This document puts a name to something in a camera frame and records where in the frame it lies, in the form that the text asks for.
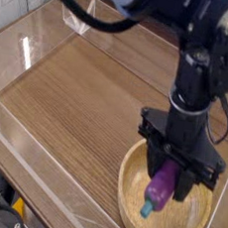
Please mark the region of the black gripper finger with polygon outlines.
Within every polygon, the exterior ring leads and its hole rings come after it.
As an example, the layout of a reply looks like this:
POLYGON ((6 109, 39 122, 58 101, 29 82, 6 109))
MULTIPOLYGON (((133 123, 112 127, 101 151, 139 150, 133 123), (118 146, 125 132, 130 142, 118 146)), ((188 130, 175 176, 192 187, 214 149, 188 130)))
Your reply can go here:
POLYGON ((183 202, 193 188, 195 175, 191 170, 178 172, 176 188, 174 189, 173 200, 183 202))
POLYGON ((167 158, 167 154, 164 151, 164 147, 156 141, 149 140, 147 145, 147 171, 148 175, 153 177, 162 167, 167 158))

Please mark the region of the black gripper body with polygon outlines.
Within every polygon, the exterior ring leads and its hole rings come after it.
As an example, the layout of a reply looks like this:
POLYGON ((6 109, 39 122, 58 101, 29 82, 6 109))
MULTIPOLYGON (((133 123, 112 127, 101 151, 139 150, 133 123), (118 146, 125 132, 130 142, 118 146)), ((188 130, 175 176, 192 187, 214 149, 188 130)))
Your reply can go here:
POLYGON ((144 107, 138 133, 146 141, 153 140, 164 147, 167 159, 173 159, 181 170, 191 170, 194 184, 202 183, 214 190, 225 171, 225 161, 207 138, 204 127, 193 134, 191 121, 180 123, 167 111, 144 107))

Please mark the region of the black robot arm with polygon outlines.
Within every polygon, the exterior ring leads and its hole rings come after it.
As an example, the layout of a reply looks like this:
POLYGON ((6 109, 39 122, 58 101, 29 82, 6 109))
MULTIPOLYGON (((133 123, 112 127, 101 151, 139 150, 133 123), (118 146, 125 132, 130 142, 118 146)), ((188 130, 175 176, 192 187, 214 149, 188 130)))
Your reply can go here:
POLYGON ((113 0, 127 19, 152 15, 177 33, 179 56, 170 110, 145 107, 139 133, 147 141, 149 176, 171 158, 179 166, 173 198, 184 201, 197 183, 214 189, 225 170, 214 149, 210 107, 221 101, 228 127, 228 0, 113 0))

